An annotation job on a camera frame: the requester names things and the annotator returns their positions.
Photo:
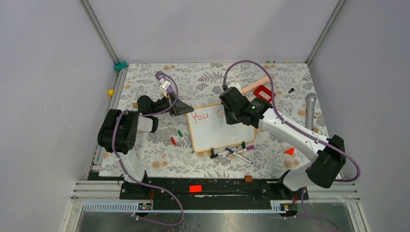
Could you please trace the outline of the yellow framed whiteboard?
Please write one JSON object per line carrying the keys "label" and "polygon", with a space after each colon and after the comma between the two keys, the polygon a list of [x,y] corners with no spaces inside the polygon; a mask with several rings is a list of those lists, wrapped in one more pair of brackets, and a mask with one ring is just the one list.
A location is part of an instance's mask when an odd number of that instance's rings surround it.
{"label": "yellow framed whiteboard", "polygon": [[195,108],[187,114],[193,150],[204,152],[253,142],[256,138],[254,127],[241,123],[229,125],[225,119],[222,104]]}

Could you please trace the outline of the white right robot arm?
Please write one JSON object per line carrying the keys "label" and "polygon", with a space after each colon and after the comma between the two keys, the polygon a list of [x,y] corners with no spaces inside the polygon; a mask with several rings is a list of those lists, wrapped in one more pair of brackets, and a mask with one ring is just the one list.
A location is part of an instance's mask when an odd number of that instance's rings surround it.
{"label": "white right robot arm", "polygon": [[285,117],[272,104],[255,98],[249,101],[235,87],[224,90],[219,98],[224,106],[228,124],[242,123],[273,134],[300,151],[309,163],[287,170],[277,186],[281,198],[291,198],[297,190],[307,186],[328,189],[346,163],[342,155],[344,142],[334,136],[329,139]]}

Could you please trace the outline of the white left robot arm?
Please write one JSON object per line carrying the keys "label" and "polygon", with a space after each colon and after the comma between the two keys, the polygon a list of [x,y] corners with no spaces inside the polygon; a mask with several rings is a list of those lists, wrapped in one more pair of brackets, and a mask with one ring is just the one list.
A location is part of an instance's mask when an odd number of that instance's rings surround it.
{"label": "white left robot arm", "polygon": [[176,94],[153,101],[143,95],[137,99],[137,110],[110,109],[105,116],[97,136],[97,143],[106,152],[115,155],[124,173],[124,180],[133,183],[132,193],[139,199],[149,195],[150,186],[146,171],[135,155],[130,155],[137,141],[137,133],[155,133],[159,120],[156,115],[169,113],[179,116],[194,111],[194,108],[178,99]]}

